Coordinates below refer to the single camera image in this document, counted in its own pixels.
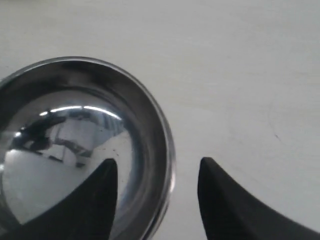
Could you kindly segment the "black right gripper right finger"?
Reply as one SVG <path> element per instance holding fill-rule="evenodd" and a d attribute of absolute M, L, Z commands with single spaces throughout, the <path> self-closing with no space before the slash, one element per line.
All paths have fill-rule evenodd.
<path fill-rule="evenodd" d="M 318 240 L 311 230 L 267 206 L 211 157 L 200 161 L 197 197 L 209 240 Z"/>

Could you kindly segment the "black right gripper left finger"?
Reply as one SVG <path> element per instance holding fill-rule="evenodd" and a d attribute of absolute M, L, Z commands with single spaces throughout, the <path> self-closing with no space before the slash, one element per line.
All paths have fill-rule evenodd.
<path fill-rule="evenodd" d="M 107 240 L 115 219 L 118 168 L 105 159 L 66 198 L 9 231 L 9 240 Z"/>

